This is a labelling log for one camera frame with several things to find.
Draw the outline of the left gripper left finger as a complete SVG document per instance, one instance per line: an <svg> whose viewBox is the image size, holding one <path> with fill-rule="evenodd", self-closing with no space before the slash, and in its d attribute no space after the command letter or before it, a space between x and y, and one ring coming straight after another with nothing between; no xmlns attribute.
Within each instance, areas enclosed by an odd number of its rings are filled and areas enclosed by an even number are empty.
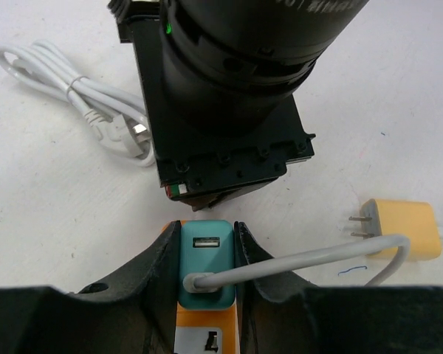
<svg viewBox="0 0 443 354"><path fill-rule="evenodd" d="M174 351L181 231L170 222L145 251L77 293L106 312L110 353Z"/></svg>

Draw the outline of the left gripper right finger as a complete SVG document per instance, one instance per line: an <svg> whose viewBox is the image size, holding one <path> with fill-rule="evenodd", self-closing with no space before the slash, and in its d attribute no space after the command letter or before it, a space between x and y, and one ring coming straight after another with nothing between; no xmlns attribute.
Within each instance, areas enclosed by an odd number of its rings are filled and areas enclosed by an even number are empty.
<svg viewBox="0 0 443 354"><path fill-rule="evenodd" d="M241 353L316 353L303 302L315 284L292 271L236 285Z"/></svg>

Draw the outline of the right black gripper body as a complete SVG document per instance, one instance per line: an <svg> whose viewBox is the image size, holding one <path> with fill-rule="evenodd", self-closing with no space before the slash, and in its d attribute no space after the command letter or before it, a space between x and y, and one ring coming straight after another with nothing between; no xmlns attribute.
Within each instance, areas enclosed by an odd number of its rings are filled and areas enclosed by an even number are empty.
<svg viewBox="0 0 443 354"><path fill-rule="evenodd" d="M207 100L201 94L190 94L186 114L169 97L163 76L164 26L155 18L136 18L119 24L118 32L121 42L134 48L159 184L172 201L193 210L211 208L258 190L284 175L288 164L313 157L313 135L304 131L292 96L257 127L231 122L219 108L203 111Z"/></svg>

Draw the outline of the orange power strip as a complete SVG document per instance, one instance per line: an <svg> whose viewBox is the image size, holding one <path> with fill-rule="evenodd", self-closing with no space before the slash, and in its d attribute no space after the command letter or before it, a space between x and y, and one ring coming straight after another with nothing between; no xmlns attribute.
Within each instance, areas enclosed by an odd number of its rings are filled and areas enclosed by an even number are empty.
<svg viewBox="0 0 443 354"><path fill-rule="evenodd" d="M188 310L178 301L174 352L236 353L234 303L225 310Z"/></svg>

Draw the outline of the teal usb charger plug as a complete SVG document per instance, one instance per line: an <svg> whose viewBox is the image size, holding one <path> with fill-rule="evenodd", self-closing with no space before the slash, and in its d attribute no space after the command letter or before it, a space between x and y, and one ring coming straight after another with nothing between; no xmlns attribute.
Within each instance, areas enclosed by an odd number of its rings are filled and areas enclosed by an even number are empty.
<svg viewBox="0 0 443 354"><path fill-rule="evenodd" d="M227 221L187 221L180 236L179 280L191 273L219 273L234 268L234 233ZM188 310L225 310L236 290L226 285L216 292L192 294L179 288L179 304Z"/></svg>

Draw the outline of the yellow usb charger plug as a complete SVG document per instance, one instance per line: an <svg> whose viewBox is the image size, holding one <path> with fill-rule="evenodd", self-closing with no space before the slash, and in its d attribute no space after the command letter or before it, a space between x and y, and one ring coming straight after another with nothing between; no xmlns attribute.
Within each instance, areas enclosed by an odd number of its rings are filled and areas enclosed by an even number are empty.
<svg viewBox="0 0 443 354"><path fill-rule="evenodd" d="M433 260L442 253L441 232L427 202L372 198L360 207L358 216L348 219L361 224L361 231L353 236L406 236L411 242L408 261Z"/></svg>

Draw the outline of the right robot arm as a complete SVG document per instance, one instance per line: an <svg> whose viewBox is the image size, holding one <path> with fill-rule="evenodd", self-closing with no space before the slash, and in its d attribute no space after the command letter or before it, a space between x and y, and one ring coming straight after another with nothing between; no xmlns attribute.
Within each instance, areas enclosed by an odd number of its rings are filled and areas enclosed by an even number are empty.
<svg viewBox="0 0 443 354"><path fill-rule="evenodd" d="M134 47L160 185L211 208L313 157L293 97L364 1L111 0Z"/></svg>

